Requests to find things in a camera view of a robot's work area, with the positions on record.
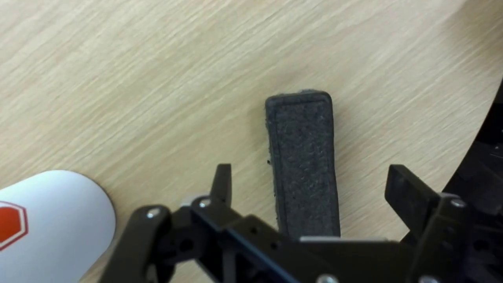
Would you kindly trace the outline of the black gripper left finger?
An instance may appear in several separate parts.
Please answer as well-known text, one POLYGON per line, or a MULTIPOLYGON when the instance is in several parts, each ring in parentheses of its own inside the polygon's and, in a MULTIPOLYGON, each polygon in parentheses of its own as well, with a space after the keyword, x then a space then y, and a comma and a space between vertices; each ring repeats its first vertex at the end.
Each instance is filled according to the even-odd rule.
POLYGON ((212 229, 222 229, 226 225, 240 220, 240 215, 231 207, 233 171, 229 163, 218 163, 207 195, 198 196, 192 203, 196 217, 212 229))

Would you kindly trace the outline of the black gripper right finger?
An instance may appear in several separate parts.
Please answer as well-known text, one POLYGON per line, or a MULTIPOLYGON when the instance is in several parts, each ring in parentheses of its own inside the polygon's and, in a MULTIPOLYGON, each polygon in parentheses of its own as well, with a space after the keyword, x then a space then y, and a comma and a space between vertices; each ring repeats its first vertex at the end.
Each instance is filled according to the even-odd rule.
POLYGON ((454 196, 434 192, 406 165, 388 168, 385 199, 409 228, 402 243, 410 247, 434 240, 443 247, 456 243, 456 228, 451 223, 440 223, 440 218, 453 220, 454 196))

